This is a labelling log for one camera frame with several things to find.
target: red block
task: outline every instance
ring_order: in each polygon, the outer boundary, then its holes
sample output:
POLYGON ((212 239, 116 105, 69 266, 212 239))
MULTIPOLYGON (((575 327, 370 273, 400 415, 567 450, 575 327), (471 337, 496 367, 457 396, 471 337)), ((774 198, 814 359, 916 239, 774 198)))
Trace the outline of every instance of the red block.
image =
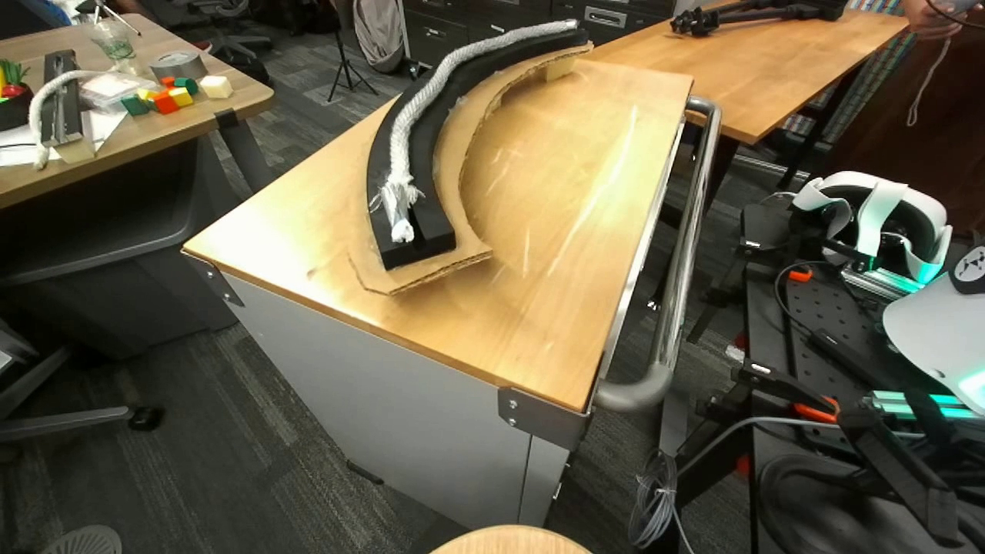
POLYGON ((151 101, 158 107, 158 111, 161 113, 178 111, 178 103, 174 101, 174 98, 167 91, 153 95, 151 101))

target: metal rail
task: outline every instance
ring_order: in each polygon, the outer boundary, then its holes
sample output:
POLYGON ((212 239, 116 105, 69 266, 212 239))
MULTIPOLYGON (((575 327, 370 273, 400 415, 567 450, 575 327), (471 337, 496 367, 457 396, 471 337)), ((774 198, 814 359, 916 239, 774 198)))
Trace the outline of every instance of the metal rail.
POLYGON ((594 404, 608 410, 632 412, 655 406, 664 399, 674 377, 674 368, 681 349, 681 331, 688 305, 697 240, 704 216, 704 196, 707 193, 711 162, 722 124, 721 110, 708 100, 688 97, 687 109, 704 114, 704 133, 694 164, 684 219, 674 245, 674 255, 671 257, 667 287, 657 315, 648 367, 646 374, 637 382, 599 381, 594 404))

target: person's hand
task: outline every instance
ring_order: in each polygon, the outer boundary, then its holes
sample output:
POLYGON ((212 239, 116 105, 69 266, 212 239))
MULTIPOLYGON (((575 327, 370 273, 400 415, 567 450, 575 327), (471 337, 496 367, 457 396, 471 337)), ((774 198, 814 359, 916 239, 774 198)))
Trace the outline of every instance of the person's hand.
MULTIPOLYGON (((953 13, 954 6, 937 0, 934 2, 941 11, 953 13)), ((976 5, 975 9, 981 9, 981 5, 976 5)), ((939 40, 948 36, 956 35, 961 30, 961 25, 945 18, 927 5, 926 0, 903 0, 903 10, 906 12, 906 19, 910 21, 910 31, 917 34, 919 40, 939 40)), ((964 20, 967 14, 955 15, 955 19, 964 20)))

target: green block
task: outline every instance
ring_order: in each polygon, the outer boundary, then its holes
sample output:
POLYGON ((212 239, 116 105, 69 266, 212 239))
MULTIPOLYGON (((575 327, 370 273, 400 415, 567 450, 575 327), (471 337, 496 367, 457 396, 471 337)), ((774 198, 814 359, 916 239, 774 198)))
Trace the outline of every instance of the green block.
POLYGON ((123 102, 123 107, 126 108, 127 112, 129 112, 130 115, 143 115, 148 111, 150 111, 147 108, 147 105, 144 104, 144 102, 141 101, 140 97, 138 97, 137 95, 130 95, 128 97, 124 97, 121 100, 121 102, 123 102))
POLYGON ((188 94, 195 96, 198 94, 198 83, 194 79, 188 79, 187 77, 178 77, 174 80, 174 85, 177 88, 184 87, 188 90, 188 94))

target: duct tape roll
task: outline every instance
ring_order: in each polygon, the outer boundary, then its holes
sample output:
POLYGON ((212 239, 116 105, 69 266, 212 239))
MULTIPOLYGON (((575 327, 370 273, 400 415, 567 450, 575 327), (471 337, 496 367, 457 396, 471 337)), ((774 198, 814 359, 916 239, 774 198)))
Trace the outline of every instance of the duct tape roll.
POLYGON ((186 77, 188 79, 201 79, 209 74, 205 68, 205 62, 198 52, 178 50, 168 52, 150 64, 151 71, 158 80, 164 77, 186 77))

